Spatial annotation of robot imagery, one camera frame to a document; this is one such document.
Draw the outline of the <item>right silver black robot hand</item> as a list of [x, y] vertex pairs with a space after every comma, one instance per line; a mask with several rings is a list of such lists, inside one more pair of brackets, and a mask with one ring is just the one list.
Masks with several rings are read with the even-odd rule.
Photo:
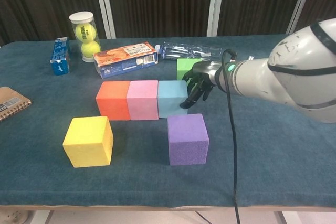
[[187, 82], [187, 98], [180, 104], [183, 109], [191, 108], [202, 97], [206, 101], [213, 87], [217, 86], [215, 74], [222, 64], [216, 61], [200, 61], [193, 64], [183, 79]]

